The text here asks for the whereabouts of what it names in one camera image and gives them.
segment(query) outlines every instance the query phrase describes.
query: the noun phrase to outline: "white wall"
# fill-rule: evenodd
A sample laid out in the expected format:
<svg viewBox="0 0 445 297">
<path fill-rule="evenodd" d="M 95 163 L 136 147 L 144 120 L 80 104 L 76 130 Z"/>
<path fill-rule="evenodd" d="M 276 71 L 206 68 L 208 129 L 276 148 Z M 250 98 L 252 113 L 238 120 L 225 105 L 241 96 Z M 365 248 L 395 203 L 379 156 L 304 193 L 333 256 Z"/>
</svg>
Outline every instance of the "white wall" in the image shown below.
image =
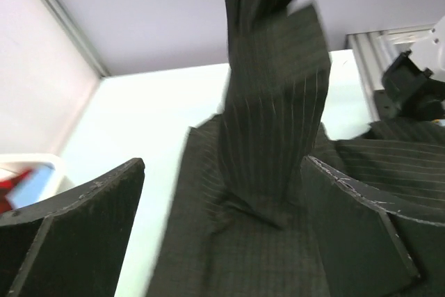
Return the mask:
<svg viewBox="0 0 445 297">
<path fill-rule="evenodd" d="M 323 122 L 331 138 L 351 138 L 371 121 L 351 50 L 331 53 Z M 145 183 L 117 297 L 143 297 L 156 261 L 185 136 L 215 113 L 228 64 L 135 74 L 103 81 L 62 157 L 82 184 L 133 157 L 145 162 Z"/>
<path fill-rule="evenodd" d="M 97 84 L 41 0 L 0 0 L 0 154 L 60 152 Z"/>
</svg>

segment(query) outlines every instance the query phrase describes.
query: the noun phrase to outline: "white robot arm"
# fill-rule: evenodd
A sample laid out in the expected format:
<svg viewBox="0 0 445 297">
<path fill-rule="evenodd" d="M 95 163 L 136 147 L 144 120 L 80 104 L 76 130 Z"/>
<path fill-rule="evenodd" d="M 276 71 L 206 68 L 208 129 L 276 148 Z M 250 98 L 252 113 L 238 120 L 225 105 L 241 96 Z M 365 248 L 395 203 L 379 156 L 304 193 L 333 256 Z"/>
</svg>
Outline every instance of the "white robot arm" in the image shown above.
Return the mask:
<svg viewBox="0 0 445 297">
<path fill-rule="evenodd" d="M 429 69 L 431 79 L 445 81 L 445 17 L 410 49 L 408 57 L 420 70 Z"/>
<path fill-rule="evenodd" d="M 445 17 L 398 55 L 383 74 L 382 84 L 385 94 L 377 92 L 374 100 L 377 107 L 379 101 L 390 102 L 386 117 L 445 119 Z"/>
</svg>

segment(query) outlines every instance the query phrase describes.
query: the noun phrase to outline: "dark gray cloth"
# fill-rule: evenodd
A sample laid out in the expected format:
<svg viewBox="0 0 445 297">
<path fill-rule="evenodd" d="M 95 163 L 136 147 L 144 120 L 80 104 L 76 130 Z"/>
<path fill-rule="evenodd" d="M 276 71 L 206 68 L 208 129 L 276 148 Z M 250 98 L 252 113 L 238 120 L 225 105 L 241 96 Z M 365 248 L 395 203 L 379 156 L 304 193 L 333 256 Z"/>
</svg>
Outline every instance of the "dark gray cloth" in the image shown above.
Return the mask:
<svg viewBox="0 0 445 297">
<path fill-rule="evenodd" d="M 310 154 L 440 210 L 444 130 L 391 120 L 351 141 L 330 141 L 320 125 L 330 59 L 312 6 L 236 36 L 231 51 L 225 111 L 190 130 L 147 296 L 350 297 L 329 287 L 302 160 Z M 407 291 L 401 296 L 423 296 Z"/>
</svg>

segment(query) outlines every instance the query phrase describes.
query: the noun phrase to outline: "blue object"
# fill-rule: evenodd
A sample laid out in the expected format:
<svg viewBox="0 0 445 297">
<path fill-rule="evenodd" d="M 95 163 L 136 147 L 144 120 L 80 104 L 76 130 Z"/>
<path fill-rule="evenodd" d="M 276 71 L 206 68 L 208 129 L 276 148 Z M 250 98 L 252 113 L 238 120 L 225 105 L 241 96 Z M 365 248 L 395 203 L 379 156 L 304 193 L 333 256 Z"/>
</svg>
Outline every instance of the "blue object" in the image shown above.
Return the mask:
<svg viewBox="0 0 445 297">
<path fill-rule="evenodd" d="M 47 185 L 53 169 L 50 166 L 37 167 L 24 181 L 20 182 L 6 197 L 14 209 L 26 207 L 38 201 Z"/>
</svg>

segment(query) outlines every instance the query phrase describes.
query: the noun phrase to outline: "white table surface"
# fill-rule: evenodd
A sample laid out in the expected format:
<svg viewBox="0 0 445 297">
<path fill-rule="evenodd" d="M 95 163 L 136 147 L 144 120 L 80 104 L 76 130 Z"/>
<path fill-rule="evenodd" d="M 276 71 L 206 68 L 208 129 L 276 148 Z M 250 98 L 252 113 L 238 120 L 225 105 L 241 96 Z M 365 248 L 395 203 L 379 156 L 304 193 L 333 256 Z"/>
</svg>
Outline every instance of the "white table surface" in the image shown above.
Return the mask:
<svg viewBox="0 0 445 297">
<path fill-rule="evenodd" d="M 351 50 L 331 53 L 322 122 L 331 139 L 352 138 L 371 121 Z M 189 126 L 217 111 L 228 64 L 135 74 L 103 82 L 62 158 L 82 184 L 133 157 L 145 162 L 145 183 L 115 293 L 142 297 L 170 210 Z"/>
</svg>

